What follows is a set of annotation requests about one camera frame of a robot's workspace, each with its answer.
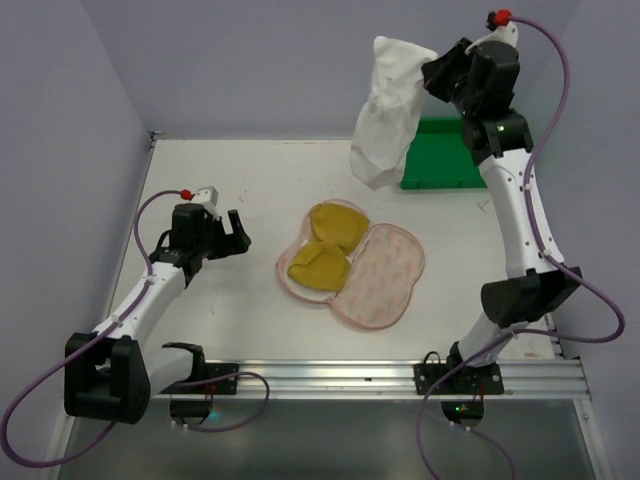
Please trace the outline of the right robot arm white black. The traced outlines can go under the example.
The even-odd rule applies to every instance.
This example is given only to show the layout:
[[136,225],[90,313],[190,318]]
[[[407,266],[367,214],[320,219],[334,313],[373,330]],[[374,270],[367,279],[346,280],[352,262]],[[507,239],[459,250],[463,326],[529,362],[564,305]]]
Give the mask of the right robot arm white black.
[[459,40],[442,57],[422,68],[427,92],[456,107],[462,138],[494,204],[506,257],[506,277],[481,288],[482,313],[469,333],[454,343],[450,369],[463,373],[495,363],[500,335],[526,328],[553,312],[579,284],[549,264],[564,258],[554,245],[535,175],[526,168],[534,149],[528,123],[511,106],[520,72],[515,47],[499,40],[473,44]]

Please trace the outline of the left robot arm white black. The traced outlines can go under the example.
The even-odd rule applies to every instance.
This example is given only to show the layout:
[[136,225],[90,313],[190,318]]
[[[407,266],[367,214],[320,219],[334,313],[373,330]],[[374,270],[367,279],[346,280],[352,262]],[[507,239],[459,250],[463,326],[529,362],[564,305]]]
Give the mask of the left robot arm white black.
[[135,424],[153,396],[204,380],[207,367],[200,346],[169,342],[151,356],[144,356],[143,347],[204,262],[248,252],[251,239],[238,211],[227,215],[224,221],[202,204],[176,205],[170,229],[161,234],[125,301],[92,332],[69,338],[64,367],[68,415]]

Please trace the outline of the yellow bra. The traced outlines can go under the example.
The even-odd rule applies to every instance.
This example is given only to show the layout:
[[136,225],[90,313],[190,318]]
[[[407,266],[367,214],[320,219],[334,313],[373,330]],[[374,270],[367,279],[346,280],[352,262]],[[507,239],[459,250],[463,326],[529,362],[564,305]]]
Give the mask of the yellow bra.
[[362,242],[370,221],[360,210],[333,202],[315,205],[309,220],[310,239],[295,251],[287,274],[303,287],[339,292],[350,273],[349,256]]

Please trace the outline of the floral mesh laundry bag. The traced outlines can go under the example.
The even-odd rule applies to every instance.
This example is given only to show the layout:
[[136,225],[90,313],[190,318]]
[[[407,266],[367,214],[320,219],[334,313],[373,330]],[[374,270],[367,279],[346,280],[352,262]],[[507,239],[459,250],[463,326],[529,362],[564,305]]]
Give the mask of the floral mesh laundry bag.
[[[345,200],[321,203],[325,202],[345,204],[365,214]],[[303,218],[298,236],[277,260],[276,271],[282,286],[301,301],[330,307],[340,320],[354,329],[378,331],[395,325],[409,306],[425,267],[420,242],[396,225],[373,224],[369,220],[369,230],[349,256],[351,269],[344,287],[334,293],[306,288],[288,276],[287,268],[295,251],[310,239],[311,209]]]

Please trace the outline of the white bra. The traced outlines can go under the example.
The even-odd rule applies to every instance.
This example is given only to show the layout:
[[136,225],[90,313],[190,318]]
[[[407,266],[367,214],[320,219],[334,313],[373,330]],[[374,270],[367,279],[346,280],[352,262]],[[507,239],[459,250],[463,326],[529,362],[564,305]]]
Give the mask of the white bra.
[[368,98],[356,121],[349,165],[372,190],[397,185],[427,99],[423,64],[438,54],[422,46],[378,36]]

